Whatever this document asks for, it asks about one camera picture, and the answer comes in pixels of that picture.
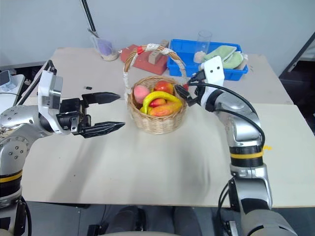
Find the wire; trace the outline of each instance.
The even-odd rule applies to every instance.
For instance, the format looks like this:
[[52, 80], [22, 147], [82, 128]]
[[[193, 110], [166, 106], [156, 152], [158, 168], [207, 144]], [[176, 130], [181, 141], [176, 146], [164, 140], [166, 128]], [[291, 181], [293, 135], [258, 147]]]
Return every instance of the wire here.
[[219, 205], [220, 202], [222, 201], [221, 198], [222, 198], [223, 192], [227, 189], [227, 187], [228, 187], [228, 183], [226, 183], [226, 185], [224, 186], [223, 190], [221, 191], [221, 194], [220, 194], [220, 197], [219, 197], [218, 205]]
[[18, 96], [18, 94], [12, 93], [12, 92], [0, 92], [0, 94], [12, 94], [12, 95]]
[[26, 217], [28, 219], [28, 236], [32, 236], [32, 219], [31, 219], [31, 212], [29, 209], [28, 204], [26, 203], [25, 199], [23, 196], [21, 196], [21, 201], [25, 203], [25, 210], [26, 210]]
[[214, 112], [226, 112], [226, 113], [229, 113], [229, 114], [231, 114], [231, 115], [234, 115], [234, 116], [236, 116], [236, 117], [239, 117], [239, 118], [244, 119], [245, 121], [247, 121], [249, 124], [251, 124], [252, 126], [254, 126], [255, 129], [257, 129], [257, 131], [260, 133], [260, 135], [261, 135], [261, 148], [264, 147], [264, 145], [265, 145], [265, 140], [266, 140], [265, 133], [264, 133], [264, 131], [259, 127], [259, 125], [256, 124], [254, 121], [252, 121], [251, 119], [247, 118], [247, 117], [244, 116], [244, 115], [238, 114], [238, 113], [233, 112], [233, 111], [225, 110], [225, 109], [215, 109]]
[[245, 99], [244, 97], [242, 97], [241, 95], [239, 95], [238, 93], [228, 89], [228, 88], [225, 88], [225, 87], [222, 87], [222, 86], [219, 86], [219, 85], [213, 85], [213, 84], [207, 84], [207, 83], [188, 83], [188, 86], [198, 86], [198, 85], [203, 85], [203, 86], [206, 86], [206, 87], [212, 87], [212, 88], [216, 88], [216, 89], [221, 89], [223, 91], [226, 91], [236, 97], [238, 97], [239, 99], [241, 99], [243, 102], [245, 102], [246, 105], [249, 106], [249, 108], [252, 110], [252, 112], [254, 112], [256, 115], [257, 115], [257, 112], [255, 110], [255, 108], [252, 106], [252, 104], [247, 100]]
[[228, 183], [233, 180], [234, 177], [232, 177], [224, 186], [224, 188], [222, 189], [221, 193], [220, 193], [220, 197], [219, 197], [219, 202], [218, 202], [218, 210], [217, 210], [217, 217], [219, 218], [219, 222], [222, 225], [223, 229], [225, 230], [225, 232], [229, 235], [232, 236], [231, 232], [229, 231], [229, 229], [226, 226], [226, 223], [222, 220], [222, 216], [221, 216], [221, 209], [222, 209], [222, 205], [224, 203], [224, 200], [226, 199], [226, 196], [228, 195], [228, 190], [224, 193], [224, 191], [228, 188]]
[[223, 198], [222, 198], [222, 201], [219, 203], [218, 205], [218, 210], [217, 210], [217, 216], [219, 217], [219, 221], [221, 223], [221, 225], [223, 226], [224, 230], [226, 231], [226, 233], [230, 236], [231, 233], [228, 231], [228, 228], [225, 224], [225, 222], [222, 220], [222, 217], [221, 217], [221, 209], [222, 209], [222, 205], [223, 205], [223, 202], [226, 198], [226, 196], [228, 195], [228, 191], [226, 191], [226, 193], [224, 194]]
[[[51, 60], [48, 60], [44, 69], [43, 70], [48, 70], [48, 68], [50, 67], [50, 71], [54, 73], [54, 75], [56, 75], [57, 73], [57, 69], [55, 68], [53, 62]], [[29, 88], [29, 90], [26, 92], [26, 94], [21, 98], [21, 100], [19, 101], [18, 105], [23, 105], [24, 102], [26, 101], [26, 99], [30, 96], [30, 94], [33, 92], [33, 90], [35, 89], [35, 87], [39, 84], [40, 81], [40, 77], [41, 77], [42, 73], [40, 73], [40, 75], [38, 76], [38, 78], [36, 79], [35, 82], [32, 83], [31, 87]]]

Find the green cloth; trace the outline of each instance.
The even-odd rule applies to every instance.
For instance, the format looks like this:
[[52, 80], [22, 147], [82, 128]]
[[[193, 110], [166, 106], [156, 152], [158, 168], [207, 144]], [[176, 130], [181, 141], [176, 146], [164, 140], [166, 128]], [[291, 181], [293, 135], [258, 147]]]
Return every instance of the green cloth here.
[[222, 61], [225, 61], [235, 51], [236, 51], [236, 47], [234, 46], [222, 45], [222, 46], [219, 46], [217, 49], [213, 50], [211, 53], [205, 55], [204, 61], [207, 61], [216, 56], [220, 56], [222, 58]]
[[223, 61], [223, 68], [234, 69], [242, 63], [243, 59], [241, 52], [234, 52], [227, 60]]
[[239, 66], [244, 59], [241, 52], [236, 52], [236, 47], [227, 45], [219, 46], [211, 53], [205, 55], [203, 59], [207, 61], [216, 56], [221, 57], [224, 69], [234, 69]]

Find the white wall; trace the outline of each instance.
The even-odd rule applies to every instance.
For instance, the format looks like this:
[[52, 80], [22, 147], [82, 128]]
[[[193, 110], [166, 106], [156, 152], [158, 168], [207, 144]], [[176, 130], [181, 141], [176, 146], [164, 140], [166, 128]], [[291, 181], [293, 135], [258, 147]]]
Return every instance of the white wall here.
[[[238, 43], [279, 75], [315, 31], [314, 0], [89, 0], [100, 36], [117, 47], [162, 39]], [[0, 0], [0, 65], [44, 61], [56, 47], [91, 47], [79, 0]]]

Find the robotic arm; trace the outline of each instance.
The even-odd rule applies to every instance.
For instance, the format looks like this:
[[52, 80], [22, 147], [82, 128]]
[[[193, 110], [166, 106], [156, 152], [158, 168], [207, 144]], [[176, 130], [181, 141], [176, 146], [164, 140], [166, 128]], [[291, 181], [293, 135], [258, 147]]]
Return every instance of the robotic arm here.
[[[197, 103], [214, 112], [225, 126], [233, 176], [225, 196], [229, 195], [231, 208], [241, 213], [243, 234], [296, 236], [287, 221], [271, 211], [271, 189], [267, 166], [262, 159], [265, 137], [255, 109], [246, 99], [222, 87], [224, 73], [220, 57], [212, 58], [202, 67], [204, 69], [188, 82], [189, 86], [197, 86], [197, 97], [192, 98], [182, 86], [176, 86], [176, 91], [188, 105]], [[237, 235], [235, 224], [228, 224], [228, 227], [229, 235]]]
[[60, 103], [63, 79], [56, 72], [49, 60], [34, 82], [32, 89], [38, 84], [38, 105], [22, 105], [30, 91], [20, 105], [0, 115], [0, 235], [6, 232], [20, 236], [25, 231], [27, 205], [20, 182], [25, 159], [37, 139], [53, 133], [90, 138], [108, 134], [125, 124], [108, 121], [91, 126], [91, 116], [87, 114], [89, 104], [113, 102], [120, 98], [114, 93], [83, 94], [82, 100], [73, 98]]

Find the table surface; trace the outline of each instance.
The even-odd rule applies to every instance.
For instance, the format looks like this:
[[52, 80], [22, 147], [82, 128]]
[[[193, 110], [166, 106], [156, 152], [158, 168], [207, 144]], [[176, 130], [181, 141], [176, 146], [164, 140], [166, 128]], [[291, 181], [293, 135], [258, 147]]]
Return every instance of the table surface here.
[[[51, 57], [57, 75], [63, 77], [63, 97], [80, 97], [84, 93], [108, 91], [123, 97], [123, 62], [104, 61], [93, 48], [58, 48]], [[224, 86], [241, 94], [250, 102], [293, 104], [264, 55], [249, 54], [249, 71], [240, 81], [224, 81]], [[154, 74], [131, 68], [130, 85]], [[169, 77], [168, 70], [163, 74]], [[182, 81], [181, 77], [172, 77]]]
[[[35, 104], [30, 98], [28, 104]], [[295, 105], [253, 104], [266, 134], [275, 207], [315, 206], [315, 137]], [[105, 136], [37, 140], [23, 169], [26, 200], [77, 204], [216, 206], [230, 178], [217, 117], [192, 106], [169, 134], [139, 130], [124, 101], [92, 105], [93, 122], [125, 121]]]
[[0, 92], [9, 92], [14, 93], [13, 94], [0, 94], [0, 114], [5, 111], [6, 109], [14, 106], [17, 102], [17, 99], [19, 96], [17, 96], [22, 88], [23, 82], [24, 82], [24, 75], [15, 75], [11, 77], [12, 82], [16, 85], [14, 89], [11, 89], [9, 91], [0, 91]]

